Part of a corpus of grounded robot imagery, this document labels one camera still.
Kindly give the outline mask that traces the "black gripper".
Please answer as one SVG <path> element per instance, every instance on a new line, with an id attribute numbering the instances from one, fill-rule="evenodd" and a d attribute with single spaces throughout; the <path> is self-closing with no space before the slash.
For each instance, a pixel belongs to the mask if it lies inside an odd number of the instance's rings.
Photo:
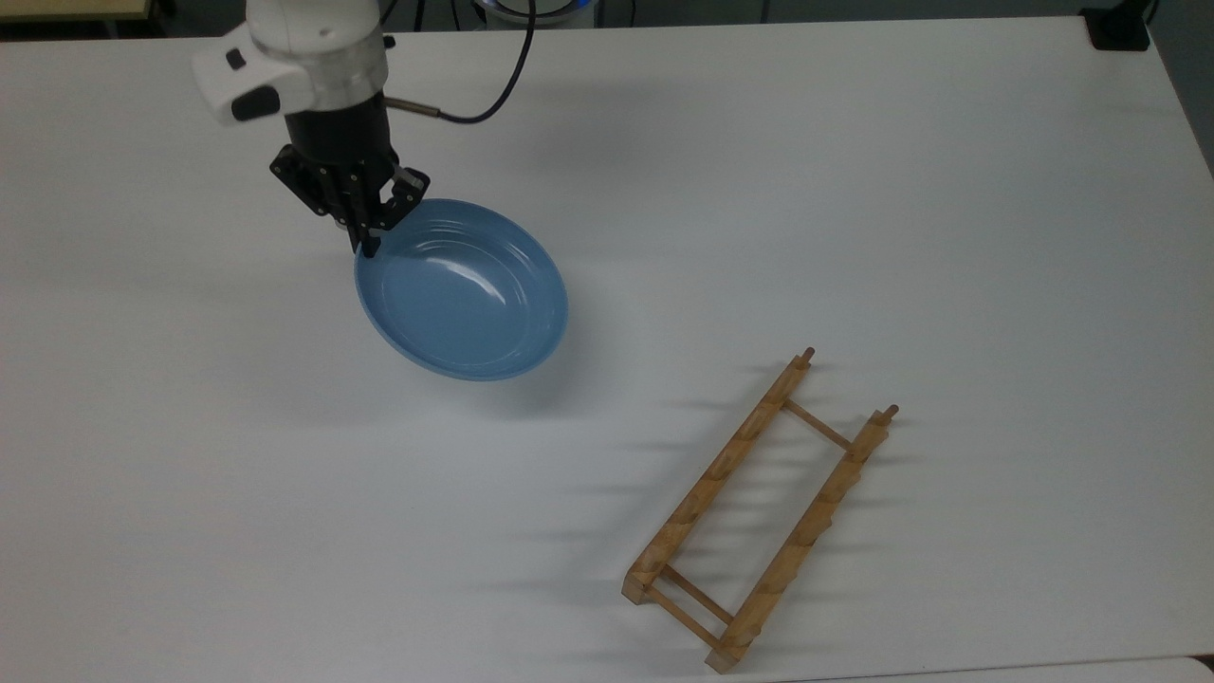
<path id="1" fill-rule="evenodd" d="M 346 230 L 351 250 L 374 258 L 380 238 L 419 206 L 429 175 L 402 167 L 391 143 L 381 95 L 340 110 L 285 116 L 289 143 L 270 161 L 273 173 L 305 207 L 330 216 Z"/>

